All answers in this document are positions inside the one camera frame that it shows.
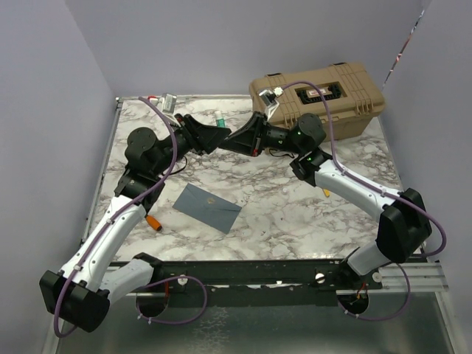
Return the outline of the green white glue stick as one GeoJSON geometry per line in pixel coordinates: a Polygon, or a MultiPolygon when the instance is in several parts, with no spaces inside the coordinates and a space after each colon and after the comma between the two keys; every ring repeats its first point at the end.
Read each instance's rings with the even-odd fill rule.
{"type": "Polygon", "coordinates": [[[221,111],[215,111],[215,123],[219,128],[225,128],[226,123],[221,111]]]}

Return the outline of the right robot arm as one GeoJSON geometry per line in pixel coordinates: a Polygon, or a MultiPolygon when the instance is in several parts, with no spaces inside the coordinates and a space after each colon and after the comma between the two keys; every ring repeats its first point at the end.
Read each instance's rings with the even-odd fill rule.
{"type": "Polygon", "coordinates": [[[431,224],[418,191],[385,188],[347,171],[321,149],[325,137],[322,121],[315,114],[303,114],[286,129],[270,124],[265,114],[255,112],[220,147],[247,156],[259,156],[264,149],[295,153],[291,169],[299,180],[341,196],[378,222],[376,239],[353,251],[339,269],[340,283],[356,288],[373,269],[405,262],[431,235],[431,224]]]}

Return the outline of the grey blue envelope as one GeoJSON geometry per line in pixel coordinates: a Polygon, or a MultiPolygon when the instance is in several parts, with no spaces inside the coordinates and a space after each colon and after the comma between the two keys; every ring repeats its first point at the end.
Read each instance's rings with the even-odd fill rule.
{"type": "Polygon", "coordinates": [[[228,234],[240,214],[241,207],[193,184],[188,184],[173,208],[207,226],[228,234]]]}

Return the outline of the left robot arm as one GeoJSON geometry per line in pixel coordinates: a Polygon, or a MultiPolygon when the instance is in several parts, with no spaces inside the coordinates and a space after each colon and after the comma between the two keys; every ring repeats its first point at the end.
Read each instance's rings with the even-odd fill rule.
{"type": "Polygon", "coordinates": [[[40,279],[57,337],[65,337],[60,320],[90,333],[103,322],[112,302],[137,288],[155,291],[161,286],[163,273],[149,256],[138,256],[110,275],[106,271],[126,237],[157,202],[175,163],[190,151],[212,153],[231,133],[199,123],[189,114],[176,119],[165,123],[169,135],[163,140],[147,127],[128,135],[125,172],[103,218],[59,271],[46,271],[40,279]]]}

